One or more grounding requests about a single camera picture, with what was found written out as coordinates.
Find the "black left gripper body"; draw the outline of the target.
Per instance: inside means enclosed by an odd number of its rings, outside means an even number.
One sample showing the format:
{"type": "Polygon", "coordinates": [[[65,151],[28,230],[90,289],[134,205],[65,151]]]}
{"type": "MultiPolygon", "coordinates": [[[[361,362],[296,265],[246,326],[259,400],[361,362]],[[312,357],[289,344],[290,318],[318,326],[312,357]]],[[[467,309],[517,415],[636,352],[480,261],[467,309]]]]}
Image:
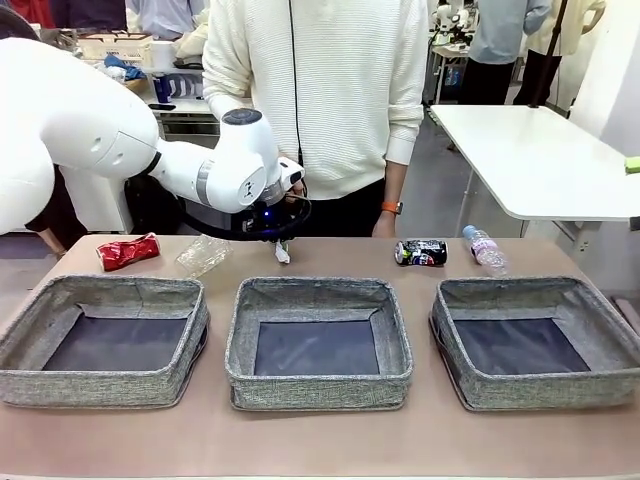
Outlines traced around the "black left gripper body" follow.
{"type": "Polygon", "coordinates": [[[286,228],[282,241],[294,238],[295,231],[289,224],[297,218],[302,209],[299,199],[285,198],[278,203],[267,206],[256,202],[250,208],[233,215],[233,229],[242,232],[257,232],[286,228]]]}

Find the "person's left hand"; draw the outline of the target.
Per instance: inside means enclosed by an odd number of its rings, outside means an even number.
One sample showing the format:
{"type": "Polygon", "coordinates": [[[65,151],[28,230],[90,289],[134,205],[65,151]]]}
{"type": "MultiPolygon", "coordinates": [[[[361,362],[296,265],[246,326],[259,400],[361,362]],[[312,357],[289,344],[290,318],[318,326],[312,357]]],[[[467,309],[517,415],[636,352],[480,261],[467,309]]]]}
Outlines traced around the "person's left hand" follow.
{"type": "Polygon", "coordinates": [[[372,231],[373,238],[396,237],[396,215],[389,211],[382,211],[372,231]]]}

